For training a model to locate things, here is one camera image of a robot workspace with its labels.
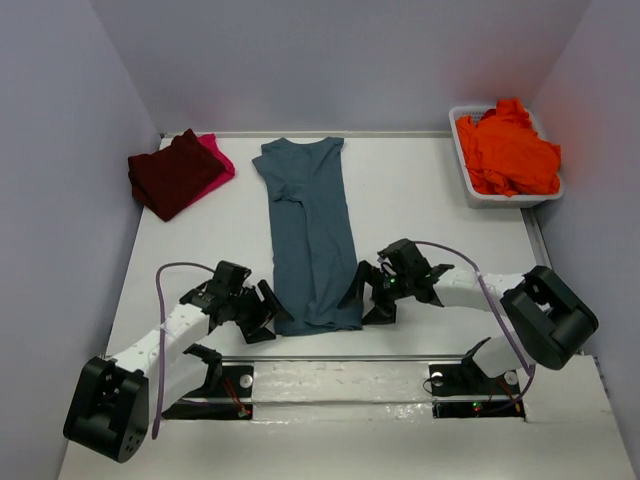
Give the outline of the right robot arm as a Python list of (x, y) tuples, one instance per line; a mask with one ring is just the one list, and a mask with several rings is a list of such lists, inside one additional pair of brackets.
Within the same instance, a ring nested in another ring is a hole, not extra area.
[(484, 274), (476, 263), (464, 270), (452, 264), (432, 265), (423, 256), (424, 242), (400, 239), (379, 251), (379, 266), (359, 263), (338, 306), (351, 307), (371, 291), (373, 306), (364, 323), (391, 324), (396, 303), (405, 298), (436, 307), (490, 312), (502, 331), (466, 352), (445, 387), (482, 392), (509, 371), (536, 366), (562, 369), (597, 331), (592, 310), (551, 268), (536, 265), (520, 274)]

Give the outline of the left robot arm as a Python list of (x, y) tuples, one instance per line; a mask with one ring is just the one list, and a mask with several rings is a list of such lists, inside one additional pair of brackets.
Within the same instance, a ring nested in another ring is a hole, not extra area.
[(227, 322), (248, 344), (274, 339), (269, 322), (292, 315), (261, 280), (248, 284), (249, 268), (221, 261), (210, 277), (183, 294), (174, 308), (163, 299), (159, 323), (127, 349), (95, 356), (82, 368), (63, 425), (64, 437), (118, 463), (159, 434), (163, 412), (186, 394), (215, 392), (221, 356), (202, 340)]

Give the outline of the teal blue t shirt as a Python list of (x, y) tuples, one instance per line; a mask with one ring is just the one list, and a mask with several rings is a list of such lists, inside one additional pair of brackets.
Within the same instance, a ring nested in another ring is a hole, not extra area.
[(362, 307), (340, 309), (358, 261), (344, 191), (344, 140), (299, 144), (281, 138), (261, 146), (252, 163), (266, 185), (273, 252), (273, 290), (290, 320), (275, 333), (304, 336), (362, 328)]

